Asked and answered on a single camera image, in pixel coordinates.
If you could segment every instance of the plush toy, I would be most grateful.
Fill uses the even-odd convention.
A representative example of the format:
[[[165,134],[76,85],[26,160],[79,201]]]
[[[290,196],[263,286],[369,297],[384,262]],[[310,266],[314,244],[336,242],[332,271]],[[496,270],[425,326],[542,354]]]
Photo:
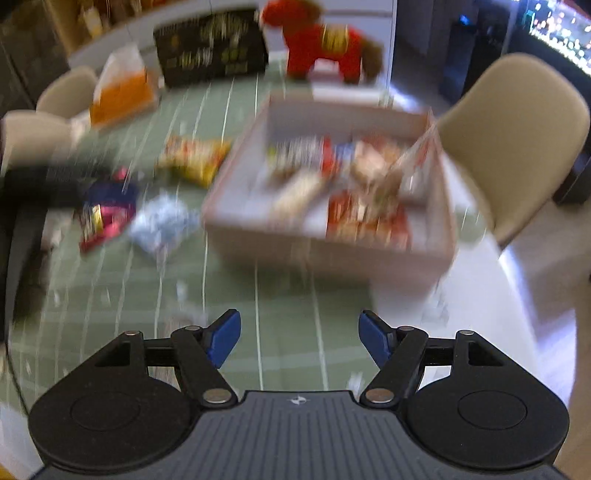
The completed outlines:
[[[287,75],[305,79],[318,59],[339,64],[346,83],[359,83],[361,71],[373,81],[382,71],[383,46],[347,25],[317,23],[322,14],[311,0],[274,0],[263,9],[263,25],[282,28],[289,49]]]

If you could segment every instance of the white cardboard box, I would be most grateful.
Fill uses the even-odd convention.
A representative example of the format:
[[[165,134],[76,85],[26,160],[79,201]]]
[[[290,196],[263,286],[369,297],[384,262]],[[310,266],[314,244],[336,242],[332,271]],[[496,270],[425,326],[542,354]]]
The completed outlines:
[[[449,269],[456,252],[456,225],[440,145],[426,206],[407,208],[413,240],[404,251],[326,238],[330,192],[317,199],[299,228],[272,225],[268,213],[277,192],[265,181],[265,170],[267,148],[276,142],[327,135],[338,143],[373,133],[412,144],[433,121],[427,113],[272,95],[235,142],[204,202],[202,219],[209,245],[224,257],[305,266],[315,273],[428,291]]]

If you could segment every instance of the ribbed black surface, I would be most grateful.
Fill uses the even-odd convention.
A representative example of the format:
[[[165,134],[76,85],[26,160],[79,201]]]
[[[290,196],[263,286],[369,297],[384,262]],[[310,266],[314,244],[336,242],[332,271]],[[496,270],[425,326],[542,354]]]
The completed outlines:
[[[249,393],[207,413],[175,452],[135,472],[88,477],[47,469],[37,480],[558,480],[545,466],[507,475],[466,472],[426,454],[389,412],[348,392]]]

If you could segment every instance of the metal pivot pin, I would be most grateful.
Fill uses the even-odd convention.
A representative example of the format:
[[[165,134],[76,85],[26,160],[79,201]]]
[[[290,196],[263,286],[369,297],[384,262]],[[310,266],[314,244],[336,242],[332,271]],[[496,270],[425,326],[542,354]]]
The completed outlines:
[[[372,388],[365,393],[365,398],[371,403],[389,403],[394,399],[394,393],[387,388]]]
[[[232,393],[225,388],[210,388],[203,393],[203,399],[207,403],[219,405],[229,402],[232,399]]]

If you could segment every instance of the beige chair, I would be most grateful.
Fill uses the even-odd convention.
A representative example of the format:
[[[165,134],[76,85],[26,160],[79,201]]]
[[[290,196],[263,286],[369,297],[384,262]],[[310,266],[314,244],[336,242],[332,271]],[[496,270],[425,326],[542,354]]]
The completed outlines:
[[[504,248],[566,178],[589,133],[589,108],[556,70],[511,54],[438,125],[443,148]]]
[[[72,146],[69,121],[33,110],[8,112],[2,119],[0,176],[10,166],[47,164],[55,153],[69,152]]]
[[[37,102],[37,111],[72,118],[90,108],[97,82],[93,69],[77,67],[47,87]]]

